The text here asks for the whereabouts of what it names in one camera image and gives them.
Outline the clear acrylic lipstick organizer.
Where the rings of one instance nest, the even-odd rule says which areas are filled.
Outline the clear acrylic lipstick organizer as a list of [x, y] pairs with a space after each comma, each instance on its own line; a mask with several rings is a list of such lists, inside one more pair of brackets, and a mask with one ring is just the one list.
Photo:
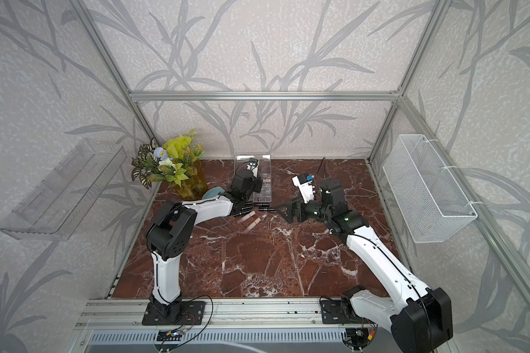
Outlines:
[[[272, 202], [272, 164], [270, 154], [239, 154], [234, 157], [233, 189], [241, 191], [255, 204]], [[247, 192], [247, 178], [255, 176], [263, 180], [259, 194]]]

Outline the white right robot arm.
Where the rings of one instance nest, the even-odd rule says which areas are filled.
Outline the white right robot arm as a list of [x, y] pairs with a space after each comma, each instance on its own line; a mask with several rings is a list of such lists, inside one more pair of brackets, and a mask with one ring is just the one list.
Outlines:
[[451, 298], [430, 288], [384, 245], [364, 216], [347, 206], [344, 189], [335, 178], [316, 185], [314, 176], [292, 179], [300, 195], [276, 211], [288, 223], [315, 220], [326, 226], [358, 255], [384, 286], [389, 298], [361, 286], [341, 297], [342, 311], [352, 319], [368, 319], [389, 331], [402, 352], [432, 352], [453, 338]]

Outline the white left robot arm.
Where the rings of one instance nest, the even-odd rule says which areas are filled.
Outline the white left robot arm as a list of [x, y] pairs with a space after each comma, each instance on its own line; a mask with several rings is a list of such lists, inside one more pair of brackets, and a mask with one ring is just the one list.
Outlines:
[[250, 169], [235, 173], [231, 188], [211, 199], [167, 202], [147, 231], [147, 248], [154, 265], [151, 306], [165, 319], [178, 319], [181, 309], [180, 256], [194, 227], [208, 220], [232, 216], [262, 189], [263, 179]]

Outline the black lipstick gold band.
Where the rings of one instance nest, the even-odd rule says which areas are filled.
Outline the black lipstick gold band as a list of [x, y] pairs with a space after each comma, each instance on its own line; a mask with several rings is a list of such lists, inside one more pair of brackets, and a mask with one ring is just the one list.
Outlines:
[[254, 204], [253, 203], [246, 203], [246, 204], [240, 204], [237, 206], [238, 209], [246, 209], [246, 208], [253, 208], [254, 207]]

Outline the upper pink lip gloss tube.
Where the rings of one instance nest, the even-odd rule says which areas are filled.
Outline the upper pink lip gloss tube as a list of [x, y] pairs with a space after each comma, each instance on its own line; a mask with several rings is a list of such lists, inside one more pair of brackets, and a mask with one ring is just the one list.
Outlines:
[[256, 214], [256, 212], [253, 210], [253, 211], [251, 211], [250, 213], [247, 213], [247, 214], [243, 215], [243, 216], [237, 221], [237, 223], [238, 223], [238, 224], [243, 223], [243, 222], [247, 221], [248, 219], [251, 219], [255, 214]]

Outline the artificial flower plant vase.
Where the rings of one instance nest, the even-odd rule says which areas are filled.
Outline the artificial flower plant vase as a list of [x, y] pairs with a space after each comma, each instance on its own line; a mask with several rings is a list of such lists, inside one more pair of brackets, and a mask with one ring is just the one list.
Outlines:
[[167, 182], [182, 199], [201, 199], [208, 184], [201, 172], [202, 144], [194, 142], [194, 130], [166, 141], [162, 146], [152, 139], [142, 144], [132, 159], [131, 179], [138, 180], [146, 189], [156, 182]]

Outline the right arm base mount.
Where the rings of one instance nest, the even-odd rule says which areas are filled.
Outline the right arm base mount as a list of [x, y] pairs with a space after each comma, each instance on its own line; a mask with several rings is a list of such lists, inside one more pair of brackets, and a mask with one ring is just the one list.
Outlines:
[[324, 324], [366, 324], [375, 326], [369, 319], [357, 316], [346, 300], [320, 297], [322, 323]]

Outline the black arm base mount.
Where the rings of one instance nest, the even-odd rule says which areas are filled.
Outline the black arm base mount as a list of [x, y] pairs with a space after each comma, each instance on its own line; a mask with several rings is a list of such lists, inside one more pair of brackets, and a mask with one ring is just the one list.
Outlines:
[[206, 303], [204, 301], [176, 301], [171, 304], [150, 302], [145, 310], [143, 326], [202, 324]]

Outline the clear acrylic wall shelf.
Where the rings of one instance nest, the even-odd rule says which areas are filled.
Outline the clear acrylic wall shelf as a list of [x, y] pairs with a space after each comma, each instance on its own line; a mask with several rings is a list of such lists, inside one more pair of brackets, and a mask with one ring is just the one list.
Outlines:
[[0, 231], [17, 240], [68, 240], [126, 159], [120, 144], [82, 139], [0, 222]]

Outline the aluminium front rail frame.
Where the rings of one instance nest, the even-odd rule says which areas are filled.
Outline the aluminium front rail frame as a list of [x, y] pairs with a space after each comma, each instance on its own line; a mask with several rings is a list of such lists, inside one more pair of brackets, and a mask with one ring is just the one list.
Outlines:
[[205, 299], [201, 325], [141, 323], [145, 299], [89, 301], [65, 352], [350, 352], [351, 324], [324, 324], [319, 300], [308, 298]]

